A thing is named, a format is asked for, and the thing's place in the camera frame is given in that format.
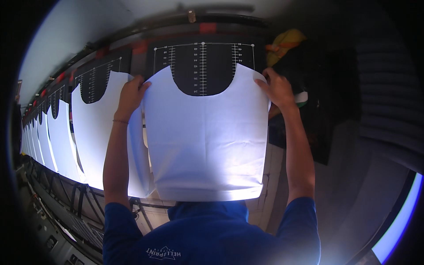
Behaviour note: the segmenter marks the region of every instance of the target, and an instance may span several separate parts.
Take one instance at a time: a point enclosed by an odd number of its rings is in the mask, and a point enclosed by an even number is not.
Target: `wrist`
[[[282,104],[280,106],[277,105],[277,107],[280,109],[283,116],[299,112],[299,108],[297,107],[295,102],[289,104]]]
[[[125,122],[129,122],[130,118],[131,118],[131,114],[128,114],[119,110],[117,110],[115,114],[113,115],[114,120],[121,120]]]

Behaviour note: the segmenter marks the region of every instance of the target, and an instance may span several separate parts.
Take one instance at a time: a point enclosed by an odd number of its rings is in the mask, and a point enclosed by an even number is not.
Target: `white fabric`
[[[44,166],[54,172],[58,172],[56,161],[54,159],[52,145],[48,136],[47,114],[42,115],[42,124],[38,123],[38,139],[40,141],[40,149],[43,154]]]
[[[25,133],[25,141],[27,142],[28,155],[30,157],[32,157],[31,146],[30,146],[30,143],[29,143],[29,126],[28,126],[28,124],[25,126],[25,131],[26,131],[26,133]]]
[[[28,131],[27,127],[24,127],[24,135],[23,135],[23,141],[25,143],[25,154],[29,155],[29,145],[28,145]]]
[[[174,83],[170,67],[146,91],[147,142],[162,200],[232,201],[259,197],[268,132],[269,100],[237,64],[218,95],[193,97]]]
[[[59,113],[54,119],[52,108],[47,111],[47,124],[53,156],[59,174],[80,183],[86,177],[77,164],[76,146],[69,125],[69,104],[59,100]]]
[[[31,124],[30,124],[30,123],[28,123],[28,125],[27,125],[27,143],[28,143],[28,152],[29,152],[29,156],[30,156],[30,157],[34,157],[34,154],[33,154],[33,147],[32,147],[32,141],[31,141],[31,139],[30,139],[31,131],[30,131],[30,129],[29,129],[29,126],[31,126]]]
[[[44,165],[43,154],[41,152],[40,141],[38,139],[38,126],[40,125],[40,123],[38,122],[37,118],[34,120],[34,127],[32,128],[32,140],[34,142],[35,153],[37,156],[36,160],[38,163]]]
[[[34,160],[38,162],[37,153],[35,151],[34,139],[33,139],[33,130],[34,130],[33,124],[34,124],[34,120],[32,120],[28,124],[28,128],[29,128],[28,138],[29,138],[29,144],[30,144],[30,148],[31,148],[32,158],[34,158]]]
[[[81,165],[88,184],[101,190],[103,189],[103,165],[112,130],[112,120],[118,108],[121,89],[132,78],[127,73],[111,71],[105,94],[99,101],[91,104],[85,104],[82,101],[79,85],[72,92],[72,119]],[[132,129],[133,137],[130,136],[130,129]],[[147,148],[143,144],[140,107],[129,120],[127,149],[128,195],[145,198],[154,191],[154,186],[153,175],[150,174],[148,165]]]
[[[22,141],[22,152],[21,153],[28,154],[27,149],[26,149],[25,134],[26,134],[25,126],[22,126],[22,139],[21,139],[21,141]]]

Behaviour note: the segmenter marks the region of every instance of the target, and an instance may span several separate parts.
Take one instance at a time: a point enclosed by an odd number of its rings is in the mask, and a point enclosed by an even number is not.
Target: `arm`
[[[296,198],[314,198],[315,169],[299,109],[294,101],[290,83],[272,68],[264,70],[268,84],[256,79],[271,101],[281,110],[286,126],[286,169],[289,184],[287,205]]]
[[[128,209],[127,126],[132,113],[140,105],[144,92],[150,86],[150,82],[143,82],[143,77],[138,75],[122,88],[103,166],[105,204],[117,202]]]

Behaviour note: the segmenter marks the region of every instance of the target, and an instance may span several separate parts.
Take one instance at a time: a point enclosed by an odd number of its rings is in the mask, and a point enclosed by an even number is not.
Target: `bracelet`
[[[117,122],[117,123],[125,123],[125,124],[128,124],[128,122],[127,121],[124,121],[124,120],[112,120],[113,122]]]

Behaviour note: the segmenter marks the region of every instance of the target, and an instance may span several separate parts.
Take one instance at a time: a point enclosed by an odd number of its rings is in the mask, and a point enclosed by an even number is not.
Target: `size measurement markings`
[[[118,67],[118,72],[119,72],[121,70],[121,60],[122,60],[122,57],[119,57],[118,59],[111,60],[107,63],[96,66],[96,67],[78,75],[77,77],[75,77],[74,86],[76,87],[77,84],[80,84],[81,97],[82,97],[82,88],[85,86],[85,82],[83,82],[83,78],[82,78],[84,75],[87,75],[87,74],[89,75],[89,82],[88,82],[88,88],[87,88],[88,89],[88,103],[93,103],[95,101],[95,83],[96,83],[96,71],[97,71],[97,69],[99,67],[107,66],[106,67],[106,71],[107,71],[106,85],[105,85],[107,87],[107,84],[109,82],[110,71],[112,70],[112,67],[114,66],[114,62],[119,61],[119,67]]]
[[[179,46],[190,46],[193,45],[193,92],[201,96],[207,95],[207,45],[231,45],[232,46],[232,76],[234,77],[237,63],[243,62],[243,46],[252,47],[252,58],[253,58],[253,70],[255,70],[255,59],[254,59],[254,44],[244,43],[224,43],[224,42],[194,42],[179,45],[170,45],[163,47],[155,47],[154,59],[153,59],[153,74],[156,73],[156,59],[157,56],[163,58],[163,67],[170,66],[172,77],[175,77],[175,66],[176,66],[176,47]]]
[[[56,89],[55,92],[49,95],[49,104],[50,104],[50,107],[52,108],[53,118],[55,119],[57,118],[57,113],[58,113],[57,109],[59,107],[59,104],[56,106],[56,101],[59,99],[63,100],[64,90],[65,90],[65,85],[59,87],[58,89]]]

